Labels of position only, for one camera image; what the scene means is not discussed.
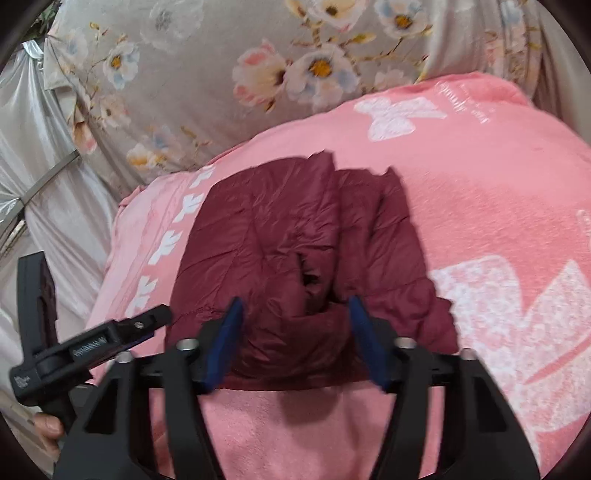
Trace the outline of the person's left hand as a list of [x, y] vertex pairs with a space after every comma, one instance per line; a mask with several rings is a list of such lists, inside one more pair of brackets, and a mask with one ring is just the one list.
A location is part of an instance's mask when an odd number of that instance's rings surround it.
[[59, 443], [65, 435], [60, 420], [45, 413], [36, 413], [33, 417], [33, 425], [45, 450], [54, 461], [57, 461], [61, 452]]

